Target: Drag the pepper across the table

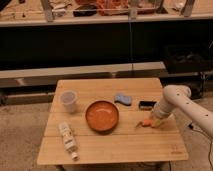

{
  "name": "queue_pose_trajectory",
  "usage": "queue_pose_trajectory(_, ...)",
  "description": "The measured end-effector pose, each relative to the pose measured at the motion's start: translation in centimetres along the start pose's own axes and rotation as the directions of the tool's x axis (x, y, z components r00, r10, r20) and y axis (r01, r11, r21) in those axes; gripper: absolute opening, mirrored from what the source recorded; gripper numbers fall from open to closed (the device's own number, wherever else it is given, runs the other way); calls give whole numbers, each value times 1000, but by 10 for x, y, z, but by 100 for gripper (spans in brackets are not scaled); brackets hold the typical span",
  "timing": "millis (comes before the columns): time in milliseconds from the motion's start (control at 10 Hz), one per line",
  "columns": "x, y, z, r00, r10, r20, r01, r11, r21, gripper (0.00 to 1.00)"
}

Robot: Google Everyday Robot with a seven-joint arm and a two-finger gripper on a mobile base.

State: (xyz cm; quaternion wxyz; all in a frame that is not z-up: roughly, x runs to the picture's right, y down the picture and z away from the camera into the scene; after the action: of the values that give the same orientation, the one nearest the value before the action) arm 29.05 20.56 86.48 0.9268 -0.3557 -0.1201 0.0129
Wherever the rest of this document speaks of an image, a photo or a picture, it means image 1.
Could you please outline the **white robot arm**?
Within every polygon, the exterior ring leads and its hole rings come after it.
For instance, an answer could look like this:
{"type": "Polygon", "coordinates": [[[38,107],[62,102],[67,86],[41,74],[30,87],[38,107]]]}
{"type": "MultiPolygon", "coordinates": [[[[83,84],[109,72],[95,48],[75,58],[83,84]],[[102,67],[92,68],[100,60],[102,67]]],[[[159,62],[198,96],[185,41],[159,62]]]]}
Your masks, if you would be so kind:
{"type": "Polygon", "coordinates": [[[191,90],[184,85],[167,85],[163,88],[162,98],[151,112],[153,119],[168,118],[175,108],[179,108],[213,139],[213,112],[193,102],[191,90]]]}

